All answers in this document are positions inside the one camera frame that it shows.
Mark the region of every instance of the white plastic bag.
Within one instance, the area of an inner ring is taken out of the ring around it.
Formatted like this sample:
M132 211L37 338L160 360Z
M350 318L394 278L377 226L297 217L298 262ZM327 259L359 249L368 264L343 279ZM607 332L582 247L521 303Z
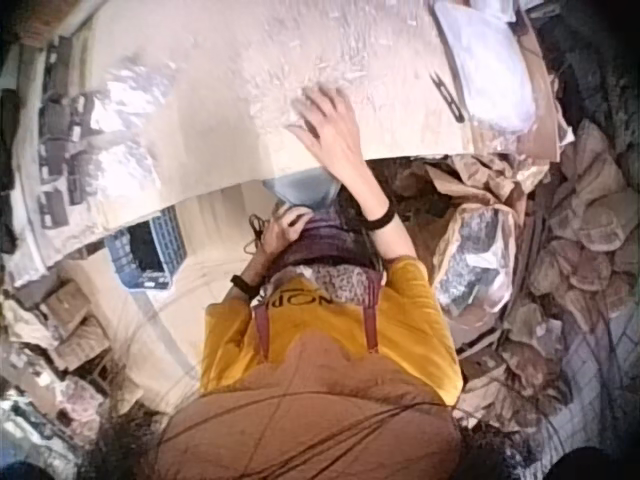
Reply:
M504 132L529 130L536 116L531 79L509 27L448 2L436 3L434 10L453 52L469 113Z

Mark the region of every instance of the apron strap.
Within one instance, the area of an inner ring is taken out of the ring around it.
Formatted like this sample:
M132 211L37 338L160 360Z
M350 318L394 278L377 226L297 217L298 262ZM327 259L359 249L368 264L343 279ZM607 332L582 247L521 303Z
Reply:
M382 275L375 270L367 270L367 298L362 307L364 334L369 353L378 353L378 300Z
M374 270L367 271L367 298L362 306L364 334L369 353L378 353L378 300L382 275ZM267 304L260 303L253 309L258 343L265 360L269 359L269 312Z

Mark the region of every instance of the black bracelet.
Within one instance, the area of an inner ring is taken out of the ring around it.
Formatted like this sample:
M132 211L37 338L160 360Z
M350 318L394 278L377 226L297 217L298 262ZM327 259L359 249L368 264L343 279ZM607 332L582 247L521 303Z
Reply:
M389 225L393 221L395 216L396 216L396 209L393 208L391 201L389 201L389 208L387 209L386 212L384 212L384 215L382 215L377 220L365 219L364 228L365 230L368 230L370 232L373 232L375 230L380 230L381 228L384 228L387 225Z
M231 283L234 287L249 297L249 300L253 300L260 295L260 286L258 285L254 287L253 285L249 285L240 275L234 275L231 277Z

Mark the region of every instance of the hand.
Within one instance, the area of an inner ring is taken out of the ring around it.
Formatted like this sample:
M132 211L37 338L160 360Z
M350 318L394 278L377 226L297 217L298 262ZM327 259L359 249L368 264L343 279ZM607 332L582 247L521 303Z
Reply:
M298 239L311 217L313 212L309 208L282 206L269 220L258 251L262 250L270 259L275 258Z
M304 96L305 100L293 101L293 108L309 130L299 126L287 129L342 183L357 181L366 164L349 98L342 90L327 87L305 88Z

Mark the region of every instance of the yellow t-shirt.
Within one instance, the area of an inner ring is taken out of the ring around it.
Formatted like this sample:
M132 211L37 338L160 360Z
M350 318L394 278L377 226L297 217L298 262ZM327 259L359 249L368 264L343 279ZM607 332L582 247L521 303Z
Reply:
M306 331L330 335L353 358L369 355L362 307L332 301L304 277L296 277L268 300L269 362L282 363L289 345ZM420 261L403 257L389 267L377 308L378 350L430 385L446 405L462 390L451 333ZM251 309L232 299L210 305L200 388L230 385L263 362Z

